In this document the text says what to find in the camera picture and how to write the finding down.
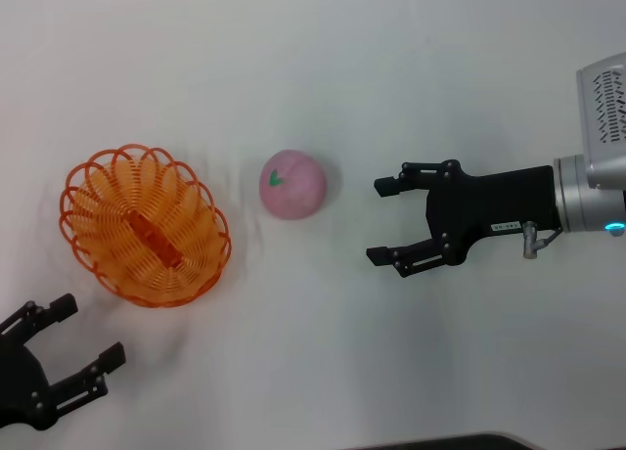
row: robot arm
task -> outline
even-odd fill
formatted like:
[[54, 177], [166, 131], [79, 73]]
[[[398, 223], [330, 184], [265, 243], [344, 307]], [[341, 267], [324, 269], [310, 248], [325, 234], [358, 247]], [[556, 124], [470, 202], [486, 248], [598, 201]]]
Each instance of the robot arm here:
[[60, 417], [108, 393], [104, 374], [126, 361], [118, 342], [83, 370], [53, 385], [25, 343], [53, 323], [78, 311], [67, 293], [50, 308], [29, 301], [0, 324], [0, 428], [24, 423], [45, 430]]
[[[478, 240], [522, 233], [524, 257], [534, 259], [561, 232], [626, 228], [626, 54], [578, 71], [584, 155], [489, 176], [468, 176], [456, 160], [404, 163], [398, 178], [374, 183], [381, 197], [428, 190], [431, 238], [406, 247], [372, 247], [376, 266], [393, 265], [402, 277], [466, 260]], [[553, 230], [537, 240], [540, 230]]]

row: wire basket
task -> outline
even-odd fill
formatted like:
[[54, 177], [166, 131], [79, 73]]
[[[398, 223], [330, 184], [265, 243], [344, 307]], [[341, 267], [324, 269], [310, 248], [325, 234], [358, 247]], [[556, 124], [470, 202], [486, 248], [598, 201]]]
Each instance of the wire basket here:
[[61, 232], [76, 259], [137, 305], [184, 305], [218, 281], [231, 254], [226, 218], [189, 165], [129, 144], [73, 169]]

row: blue indicator light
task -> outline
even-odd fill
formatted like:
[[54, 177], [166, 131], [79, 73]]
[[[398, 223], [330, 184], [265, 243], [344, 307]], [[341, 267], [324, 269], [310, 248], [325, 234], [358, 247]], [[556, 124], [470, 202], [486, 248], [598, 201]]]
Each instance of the blue indicator light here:
[[626, 228], [626, 225], [621, 222], [609, 223], [608, 225], [604, 227], [604, 229], [608, 230], [609, 232], [611, 230], [624, 230], [624, 228]]

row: basket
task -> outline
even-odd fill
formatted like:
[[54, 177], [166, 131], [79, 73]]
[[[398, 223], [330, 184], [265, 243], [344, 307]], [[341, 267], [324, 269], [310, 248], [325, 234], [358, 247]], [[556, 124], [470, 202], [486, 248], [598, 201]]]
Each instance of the basket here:
[[59, 226], [110, 292], [146, 307], [184, 305], [218, 281], [231, 254], [226, 218], [194, 171], [129, 144], [73, 169]]

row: pink ball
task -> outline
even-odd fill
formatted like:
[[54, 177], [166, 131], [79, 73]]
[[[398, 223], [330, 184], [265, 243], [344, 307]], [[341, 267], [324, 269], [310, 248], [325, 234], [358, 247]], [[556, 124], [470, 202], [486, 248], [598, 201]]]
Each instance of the pink ball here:
[[326, 175], [309, 155], [283, 150], [265, 163], [258, 186], [261, 200], [272, 214], [295, 220], [320, 208], [326, 195]]

